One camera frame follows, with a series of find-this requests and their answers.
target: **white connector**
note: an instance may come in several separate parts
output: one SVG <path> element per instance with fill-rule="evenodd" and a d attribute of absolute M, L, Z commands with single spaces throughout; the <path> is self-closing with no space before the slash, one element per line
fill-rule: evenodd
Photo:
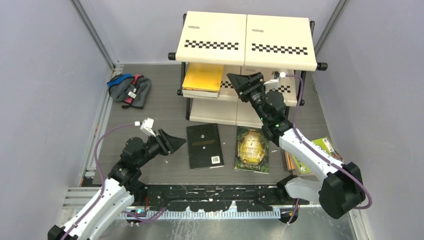
<path fill-rule="evenodd" d="M 280 87 L 280 79 L 283 79 L 286 77 L 286 73 L 283 71 L 280 72 L 276 72 L 278 73 L 278 76 L 276 75 L 275 79 L 270 79 L 269 81 L 265 82 L 263 85 L 265 85 L 265 89 L 267 91 L 271 90 L 271 89 L 277 89 Z"/>
<path fill-rule="evenodd" d="M 141 124 L 140 130 L 144 134 L 146 134 L 147 136 L 156 137 L 156 133 L 152 130 L 153 122 L 154 122 L 154 120 L 151 119 L 151 118 L 147 118 L 147 119 L 143 120 L 143 123 Z"/>

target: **green book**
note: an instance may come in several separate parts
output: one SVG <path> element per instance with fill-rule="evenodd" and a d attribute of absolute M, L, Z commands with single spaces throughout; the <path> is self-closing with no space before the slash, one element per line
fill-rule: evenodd
<path fill-rule="evenodd" d="M 268 174 L 270 142 L 259 128 L 238 126 L 234 169 Z"/>
<path fill-rule="evenodd" d="M 343 161 L 343 158 L 340 156 L 340 154 L 334 149 L 333 145 L 330 142 L 330 139 L 328 137 L 323 137 L 319 139 L 315 139 L 312 141 L 313 144 L 318 146 L 321 151 L 324 153 L 332 156 L 335 159 L 338 159 L 340 161 Z M 308 175 L 314 175 L 314 173 L 307 167 L 302 161 L 300 161 L 296 156 L 293 154 L 291 155 L 294 159 L 294 164 L 296 166 L 296 172 L 298 176 L 308 176 Z"/>

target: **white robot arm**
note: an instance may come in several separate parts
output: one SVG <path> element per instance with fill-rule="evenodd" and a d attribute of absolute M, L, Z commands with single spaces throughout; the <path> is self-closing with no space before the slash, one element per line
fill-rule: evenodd
<path fill-rule="evenodd" d="M 128 206 L 144 201 L 147 192 L 145 184 L 138 180 L 142 174 L 140 168 L 158 154 L 172 154 L 186 143 L 185 139 L 170 136 L 162 129 L 153 131 L 153 122 L 151 118 L 142 122 L 140 129 L 148 135 L 147 141 L 130 138 L 102 188 L 75 217 L 62 227 L 53 226 L 47 234 L 48 240 L 97 240 Z"/>
<path fill-rule="evenodd" d="M 240 100 L 249 102 L 262 120 L 265 137 L 296 155 L 317 177 L 317 180 L 307 180 L 291 175 L 278 182 L 278 188 L 284 188 L 291 198 L 320 203 L 325 212 L 335 219 L 365 200 L 365 192 L 345 174 L 350 174 L 362 184 L 358 166 L 352 162 L 343 164 L 321 151 L 286 118 L 283 95 L 276 91 L 266 93 L 266 87 L 279 85 L 278 79 L 265 83 L 260 72 L 251 75 L 229 73 L 227 77 Z"/>

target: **bag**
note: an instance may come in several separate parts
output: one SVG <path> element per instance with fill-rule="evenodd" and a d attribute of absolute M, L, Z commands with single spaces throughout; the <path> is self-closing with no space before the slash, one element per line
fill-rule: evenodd
<path fill-rule="evenodd" d="M 152 82 L 143 75 L 120 74 L 114 76 L 108 83 L 109 96 L 115 102 L 122 102 L 123 109 L 143 109 Z"/>

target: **white wall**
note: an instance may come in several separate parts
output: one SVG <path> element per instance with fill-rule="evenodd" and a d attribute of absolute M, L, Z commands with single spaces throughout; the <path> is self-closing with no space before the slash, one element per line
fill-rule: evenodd
<path fill-rule="evenodd" d="M 316 22 L 314 42 L 338 0 L 85 0 L 82 1 L 113 59 L 169 63 L 187 11 L 305 17 Z"/>
<path fill-rule="evenodd" d="M 423 239 L 424 2 L 350 1 L 314 79 L 332 139 L 359 165 L 376 240 Z"/>
<path fill-rule="evenodd" d="M 0 239 L 47 239 L 111 70 L 70 1 L 0 1 Z"/>

